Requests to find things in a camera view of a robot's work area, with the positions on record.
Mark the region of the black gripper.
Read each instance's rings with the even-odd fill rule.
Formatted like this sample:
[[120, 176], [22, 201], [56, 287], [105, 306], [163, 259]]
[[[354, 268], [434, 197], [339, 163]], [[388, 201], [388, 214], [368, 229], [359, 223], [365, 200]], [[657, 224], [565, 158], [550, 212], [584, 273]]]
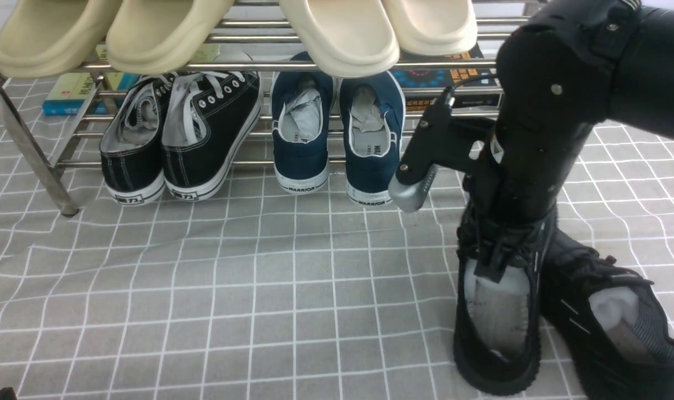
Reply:
[[467, 185], [477, 213], [495, 221], [477, 225], [475, 276], [500, 283], [507, 267], [533, 268], [537, 233], [529, 223], [553, 210], [595, 125], [573, 119], [534, 127], [516, 119], [495, 122]]

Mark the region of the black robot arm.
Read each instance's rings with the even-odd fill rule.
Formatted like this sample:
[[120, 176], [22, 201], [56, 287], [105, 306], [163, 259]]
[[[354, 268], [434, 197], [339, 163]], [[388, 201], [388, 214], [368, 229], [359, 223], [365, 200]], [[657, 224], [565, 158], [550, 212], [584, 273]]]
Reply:
[[674, 140], [674, 11], [639, 1], [552, 1], [500, 46], [504, 89], [470, 184], [478, 277], [536, 271], [558, 193], [593, 128]]

